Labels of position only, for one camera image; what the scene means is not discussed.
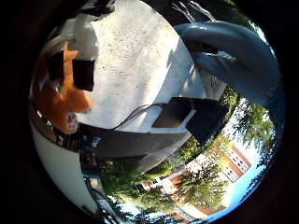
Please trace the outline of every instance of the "tree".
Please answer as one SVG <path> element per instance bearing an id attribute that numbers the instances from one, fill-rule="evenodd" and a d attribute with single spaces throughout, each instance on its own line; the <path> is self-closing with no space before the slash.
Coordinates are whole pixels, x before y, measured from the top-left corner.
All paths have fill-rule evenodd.
<path id="1" fill-rule="evenodd" d="M 143 175 L 140 175 L 136 178 L 136 183 L 144 183 L 153 180 L 156 177 L 163 177 L 170 175 L 174 171 L 174 166 L 169 162 L 168 159 L 161 162 L 159 165 L 150 169 Z"/>
<path id="2" fill-rule="evenodd" d="M 220 167 L 206 162 L 197 173 L 187 172 L 176 185 L 181 203 L 216 209 L 221 205 L 227 181 L 220 180 Z"/>
<path id="3" fill-rule="evenodd" d="M 262 106 L 244 100 L 237 112 L 237 123 L 233 126 L 234 134 L 238 133 L 245 146 L 249 147 L 252 142 L 260 155 L 275 147 L 277 139 L 274 125 Z"/>

